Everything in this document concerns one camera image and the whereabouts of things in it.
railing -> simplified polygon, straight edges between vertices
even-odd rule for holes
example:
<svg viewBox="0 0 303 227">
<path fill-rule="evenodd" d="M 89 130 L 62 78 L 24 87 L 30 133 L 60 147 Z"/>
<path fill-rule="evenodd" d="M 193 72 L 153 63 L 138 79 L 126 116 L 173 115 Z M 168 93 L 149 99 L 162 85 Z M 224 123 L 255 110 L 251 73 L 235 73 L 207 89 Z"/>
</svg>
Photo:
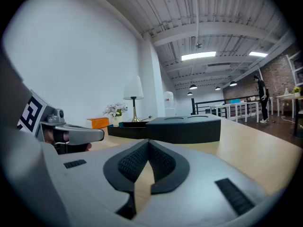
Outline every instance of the railing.
<svg viewBox="0 0 303 227">
<path fill-rule="evenodd" d="M 258 96 L 258 95 L 251 95 L 251 96 L 243 96 L 243 97 L 236 97 L 236 98 L 228 98 L 228 99 L 221 99 L 221 100 L 214 100 L 214 101 L 206 101 L 206 102 L 199 102 L 199 103 L 195 103 L 195 99 L 192 98 L 191 99 L 191 104 L 192 104 L 192 109 L 193 109 L 193 112 L 191 114 L 193 115 L 196 115 L 196 114 L 199 114 L 199 112 L 205 112 L 205 110 L 199 110 L 199 108 L 210 108 L 210 106 L 200 106 L 199 105 L 202 105 L 202 104 L 210 104 L 210 103 L 218 103 L 218 102 L 224 102 L 225 104 L 230 101 L 230 100 L 234 100 L 234 99 L 246 99 L 246 101 L 249 101 L 248 99 L 252 96 Z"/>
</svg>

cable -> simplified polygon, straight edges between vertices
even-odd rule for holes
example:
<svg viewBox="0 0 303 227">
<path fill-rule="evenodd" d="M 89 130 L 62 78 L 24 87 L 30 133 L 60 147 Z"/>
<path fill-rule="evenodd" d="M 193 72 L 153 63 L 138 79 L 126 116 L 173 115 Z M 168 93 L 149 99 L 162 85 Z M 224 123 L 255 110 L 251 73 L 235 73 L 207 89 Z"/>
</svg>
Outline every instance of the cable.
<svg viewBox="0 0 303 227">
<path fill-rule="evenodd" d="M 284 118 L 285 118 L 285 116 L 281 116 L 281 118 L 282 118 L 284 121 L 289 121 L 289 122 L 294 123 L 294 122 L 293 122 L 293 121 L 291 121 L 291 120 L 284 119 Z"/>
<path fill-rule="evenodd" d="M 148 118 L 146 118 L 146 119 L 151 119 L 151 118 L 152 118 L 152 116 L 148 116 Z M 142 119 L 141 122 L 146 119 Z"/>
</svg>

potted plant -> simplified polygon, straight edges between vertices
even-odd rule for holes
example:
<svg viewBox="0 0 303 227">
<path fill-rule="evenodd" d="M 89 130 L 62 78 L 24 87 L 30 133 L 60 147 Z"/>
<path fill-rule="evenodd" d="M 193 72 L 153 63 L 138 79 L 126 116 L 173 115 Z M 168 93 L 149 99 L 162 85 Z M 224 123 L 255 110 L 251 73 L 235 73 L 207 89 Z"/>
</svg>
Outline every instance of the potted plant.
<svg viewBox="0 0 303 227">
<path fill-rule="evenodd" d="M 294 96 L 300 96 L 300 91 L 301 91 L 301 89 L 299 87 L 294 87 L 294 90 L 293 90 Z"/>
<path fill-rule="evenodd" d="M 103 111 L 103 115 L 111 115 L 113 116 L 112 121 L 114 126 L 119 126 L 119 123 L 123 121 L 122 113 L 127 110 L 127 106 L 121 103 L 116 103 L 115 105 L 107 105 L 105 111 Z"/>
</svg>

orange box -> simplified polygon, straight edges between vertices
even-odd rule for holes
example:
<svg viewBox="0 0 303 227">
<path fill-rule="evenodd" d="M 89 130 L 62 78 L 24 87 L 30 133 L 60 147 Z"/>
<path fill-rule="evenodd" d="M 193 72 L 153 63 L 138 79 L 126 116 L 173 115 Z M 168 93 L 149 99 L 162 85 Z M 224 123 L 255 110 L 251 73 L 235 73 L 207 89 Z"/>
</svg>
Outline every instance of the orange box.
<svg viewBox="0 0 303 227">
<path fill-rule="evenodd" d="M 91 128 L 92 129 L 102 129 L 109 126 L 109 118 L 93 118 L 87 119 L 91 121 Z"/>
</svg>

fluorescent light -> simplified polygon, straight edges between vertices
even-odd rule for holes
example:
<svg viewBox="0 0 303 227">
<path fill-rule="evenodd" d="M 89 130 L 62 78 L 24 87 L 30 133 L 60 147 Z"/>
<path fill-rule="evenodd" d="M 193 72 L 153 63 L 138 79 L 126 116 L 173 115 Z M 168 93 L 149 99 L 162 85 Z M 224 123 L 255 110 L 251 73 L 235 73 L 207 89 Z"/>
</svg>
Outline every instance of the fluorescent light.
<svg viewBox="0 0 303 227">
<path fill-rule="evenodd" d="M 186 61 L 186 60 L 202 58 L 202 57 L 211 57 L 211 56 L 215 56 L 215 55 L 216 55 L 216 51 L 195 53 L 195 54 L 189 54 L 189 55 L 182 55 L 181 60 Z"/>
<path fill-rule="evenodd" d="M 198 87 L 197 87 L 195 84 L 193 84 L 193 85 L 191 85 L 191 86 L 189 87 L 190 90 L 197 89 L 197 88 L 198 88 Z"/>
<path fill-rule="evenodd" d="M 235 81 L 232 81 L 229 86 L 233 87 L 235 85 L 237 85 L 237 83 Z"/>
<path fill-rule="evenodd" d="M 268 54 L 252 51 L 252 52 L 250 52 L 250 55 L 266 57 Z"/>
</svg>

